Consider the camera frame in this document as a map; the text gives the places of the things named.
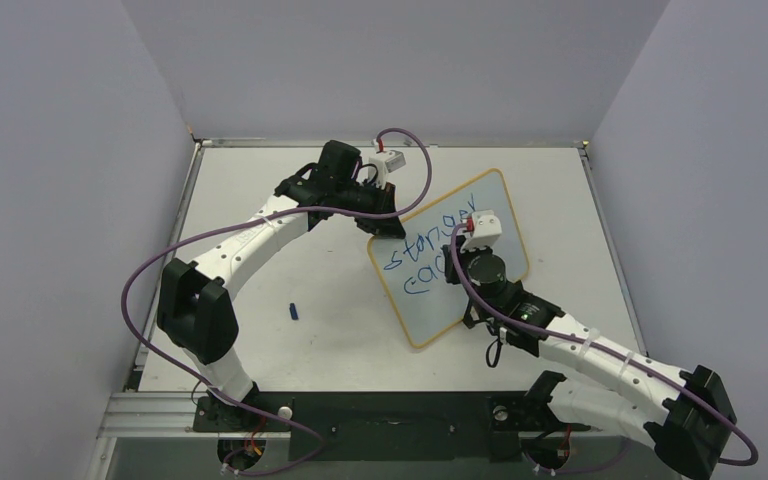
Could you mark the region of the yellow framed whiteboard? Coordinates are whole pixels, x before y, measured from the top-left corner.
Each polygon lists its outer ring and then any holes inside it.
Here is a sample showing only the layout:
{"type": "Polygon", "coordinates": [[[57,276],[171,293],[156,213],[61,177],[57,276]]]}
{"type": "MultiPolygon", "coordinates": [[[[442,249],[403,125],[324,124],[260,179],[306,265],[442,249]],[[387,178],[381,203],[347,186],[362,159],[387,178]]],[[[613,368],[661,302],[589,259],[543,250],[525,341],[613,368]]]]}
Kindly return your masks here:
{"type": "Polygon", "coordinates": [[[530,263],[503,173],[489,169],[402,221],[403,239],[373,238],[368,255],[409,344],[421,349],[461,322],[468,296],[445,281],[442,247],[456,224],[491,210],[503,228],[493,250],[511,280],[524,279],[530,263]]]}

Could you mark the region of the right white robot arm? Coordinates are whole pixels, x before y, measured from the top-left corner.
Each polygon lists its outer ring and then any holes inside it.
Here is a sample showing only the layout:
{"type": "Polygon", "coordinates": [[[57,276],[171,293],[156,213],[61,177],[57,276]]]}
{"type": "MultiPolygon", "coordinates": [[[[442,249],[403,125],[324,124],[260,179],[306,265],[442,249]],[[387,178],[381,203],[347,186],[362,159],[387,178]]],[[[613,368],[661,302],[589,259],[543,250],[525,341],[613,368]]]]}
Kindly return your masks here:
{"type": "Polygon", "coordinates": [[[490,247],[466,250],[464,236],[455,240],[442,248],[444,275],[468,295],[464,323],[482,324],[496,342],[596,384],[573,385],[560,373],[543,373],[523,402],[532,424],[548,427],[557,420],[622,435],[650,447],[688,479],[709,479],[726,464],[722,454],[737,432],[737,417],[718,373],[661,363],[608,339],[509,280],[490,247]]]}

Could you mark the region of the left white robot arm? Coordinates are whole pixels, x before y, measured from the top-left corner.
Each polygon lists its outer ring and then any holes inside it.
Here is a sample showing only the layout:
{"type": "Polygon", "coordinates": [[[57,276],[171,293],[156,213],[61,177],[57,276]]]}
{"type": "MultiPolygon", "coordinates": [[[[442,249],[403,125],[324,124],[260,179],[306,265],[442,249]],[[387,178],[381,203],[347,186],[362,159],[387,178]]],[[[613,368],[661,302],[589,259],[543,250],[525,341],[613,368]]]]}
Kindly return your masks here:
{"type": "Polygon", "coordinates": [[[259,406],[257,384],[234,349],[240,330],[234,298],[275,254],[335,209],[354,212],[356,225],[368,234],[404,237],[387,177],[405,163],[398,151],[363,157],[357,148],[331,140],[317,161],[279,183],[252,217],[253,227],[189,262],[174,258],[164,267],[157,325],[194,362],[232,429],[251,427],[259,406]]]}

